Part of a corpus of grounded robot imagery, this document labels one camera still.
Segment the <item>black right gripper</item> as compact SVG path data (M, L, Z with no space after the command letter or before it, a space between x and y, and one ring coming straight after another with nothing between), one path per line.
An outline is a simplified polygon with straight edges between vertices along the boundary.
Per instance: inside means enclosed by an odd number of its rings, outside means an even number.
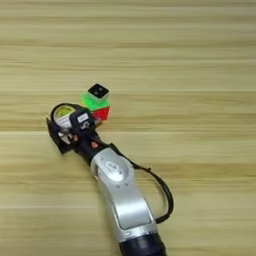
M46 123L50 137L62 154L74 151L90 164L100 151L108 147L106 143L101 141L96 131L85 134L71 133L69 128L62 128L49 118L46 119ZM94 124L95 127L99 127L102 120L95 119ZM63 140L65 136L67 136L68 142Z

